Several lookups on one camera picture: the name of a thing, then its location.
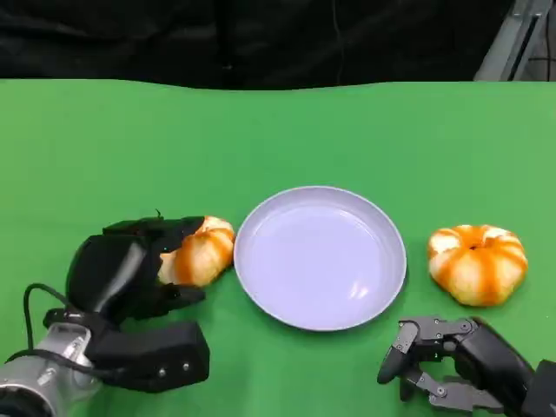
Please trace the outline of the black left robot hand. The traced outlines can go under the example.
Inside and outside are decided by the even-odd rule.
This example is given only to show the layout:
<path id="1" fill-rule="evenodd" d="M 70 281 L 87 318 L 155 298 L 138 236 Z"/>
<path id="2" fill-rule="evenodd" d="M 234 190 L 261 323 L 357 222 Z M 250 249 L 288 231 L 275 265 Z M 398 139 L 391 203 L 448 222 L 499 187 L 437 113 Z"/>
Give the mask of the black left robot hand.
<path id="1" fill-rule="evenodd" d="M 69 303 L 121 324 L 166 315 L 205 299 L 197 284 L 162 281 L 162 256 L 202 225 L 201 216 L 125 220 L 90 236 L 76 251 L 66 281 Z"/>

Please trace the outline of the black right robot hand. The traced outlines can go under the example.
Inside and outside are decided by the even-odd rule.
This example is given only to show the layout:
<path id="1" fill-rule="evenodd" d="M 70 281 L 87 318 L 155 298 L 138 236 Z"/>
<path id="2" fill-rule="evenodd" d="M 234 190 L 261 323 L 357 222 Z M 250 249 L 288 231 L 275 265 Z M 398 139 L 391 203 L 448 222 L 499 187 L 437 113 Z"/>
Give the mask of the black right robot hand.
<path id="1" fill-rule="evenodd" d="M 401 401 L 422 392 L 437 408 L 521 415 L 534 370 L 481 318 L 419 316 L 400 319 L 398 326 L 377 382 L 399 380 Z"/>

